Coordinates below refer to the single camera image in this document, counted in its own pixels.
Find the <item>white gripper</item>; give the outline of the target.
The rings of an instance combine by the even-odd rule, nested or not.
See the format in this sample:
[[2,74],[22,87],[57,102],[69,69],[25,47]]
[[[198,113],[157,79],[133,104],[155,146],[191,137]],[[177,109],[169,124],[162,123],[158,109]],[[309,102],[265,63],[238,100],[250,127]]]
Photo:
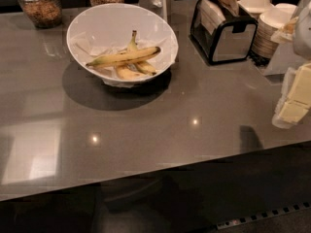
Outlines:
[[272,124],[281,129],[290,129],[307,115],[310,107],[311,63],[306,63],[297,70],[289,68],[283,79],[281,97],[275,108]]

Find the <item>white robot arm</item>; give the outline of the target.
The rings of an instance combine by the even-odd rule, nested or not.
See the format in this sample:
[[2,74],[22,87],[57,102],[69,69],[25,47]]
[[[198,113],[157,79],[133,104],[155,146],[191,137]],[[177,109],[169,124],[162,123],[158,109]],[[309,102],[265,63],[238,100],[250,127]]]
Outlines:
[[289,67],[282,83],[281,97],[272,124],[289,129],[311,109],[311,2],[271,37],[274,42],[292,41],[294,53],[306,60],[297,69]]

